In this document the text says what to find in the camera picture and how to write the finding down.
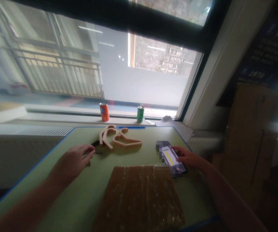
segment forearm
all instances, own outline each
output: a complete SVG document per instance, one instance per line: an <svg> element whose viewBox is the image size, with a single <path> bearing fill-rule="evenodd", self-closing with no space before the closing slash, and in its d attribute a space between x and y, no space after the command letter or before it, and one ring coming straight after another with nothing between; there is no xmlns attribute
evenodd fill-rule
<svg viewBox="0 0 278 232"><path fill-rule="evenodd" d="M33 231L65 186L45 179L0 218L0 231Z"/></svg>
<svg viewBox="0 0 278 232"><path fill-rule="evenodd" d="M219 215L230 231L267 231L212 164L202 163L198 168L204 174Z"/></svg>

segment cardboard box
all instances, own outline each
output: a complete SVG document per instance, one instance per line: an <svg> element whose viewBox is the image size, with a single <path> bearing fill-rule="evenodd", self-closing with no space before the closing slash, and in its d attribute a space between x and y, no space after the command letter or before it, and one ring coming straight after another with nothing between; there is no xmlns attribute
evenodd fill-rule
<svg viewBox="0 0 278 232"><path fill-rule="evenodd" d="M220 172L253 210L269 177L277 133L278 92L238 84Z"/></svg>

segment window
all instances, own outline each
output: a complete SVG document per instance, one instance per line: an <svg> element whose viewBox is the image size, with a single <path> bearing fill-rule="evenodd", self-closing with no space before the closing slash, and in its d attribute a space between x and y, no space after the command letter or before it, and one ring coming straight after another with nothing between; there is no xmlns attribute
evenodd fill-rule
<svg viewBox="0 0 278 232"><path fill-rule="evenodd" d="M204 26L212 0L132 0L143 6Z"/></svg>
<svg viewBox="0 0 278 232"><path fill-rule="evenodd" d="M107 102L111 116L133 118L141 105L146 118L177 120L221 25L209 17L226 10L217 0L73 2L75 15L27 4L0 0L0 101L88 115Z"/></svg>
<svg viewBox="0 0 278 232"><path fill-rule="evenodd" d="M129 65L189 77L197 52L129 34Z"/></svg>

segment hand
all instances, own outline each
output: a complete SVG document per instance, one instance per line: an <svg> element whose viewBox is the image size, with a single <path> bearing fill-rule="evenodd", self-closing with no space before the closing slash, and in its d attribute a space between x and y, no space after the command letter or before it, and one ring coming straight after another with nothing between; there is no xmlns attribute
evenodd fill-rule
<svg viewBox="0 0 278 232"><path fill-rule="evenodd" d="M183 162L184 164L192 167L197 168L200 171L204 171L206 167L210 167L211 164L206 161L204 158L196 155L195 153L191 152L188 149L185 149L180 146L172 146L174 150L177 150L176 153L179 156L176 160L177 162Z"/></svg>
<svg viewBox="0 0 278 232"><path fill-rule="evenodd" d="M82 158L86 151L90 153ZM68 186L83 171L94 153L95 148L89 144L70 148L54 165L47 179L53 184Z"/></svg>

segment curved wooden piece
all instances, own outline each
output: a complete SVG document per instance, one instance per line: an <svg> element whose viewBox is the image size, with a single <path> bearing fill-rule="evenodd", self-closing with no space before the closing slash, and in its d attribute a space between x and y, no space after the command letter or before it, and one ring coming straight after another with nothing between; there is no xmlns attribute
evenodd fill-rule
<svg viewBox="0 0 278 232"><path fill-rule="evenodd" d="M125 136L124 132L128 132L128 128L122 128L120 131L120 134L113 136L112 141L113 141L114 145L117 145L122 148L134 148L134 147L142 146L142 140L131 139L131 138ZM118 141L121 138L123 138L126 142L129 142L129 143L123 143L123 142Z"/></svg>
<svg viewBox="0 0 278 232"><path fill-rule="evenodd" d="M116 129L115 128L107 128L104 131L104 135L103 135L103 143L111 150L113 151L113 147L111 146L111 144L109 142L107 142L107 134L109 133L116 133Z"/></svg>
<svg viewBox="0 0 278 232"><path fill-rule="evenodd" d="M100 133L99 133L99 144L103 147L103 135L104 135L104 132L105 130L107 130L108 128L114 128L116 129L116 126L115 125L109 125L109 126L106 126Z"/></svg>

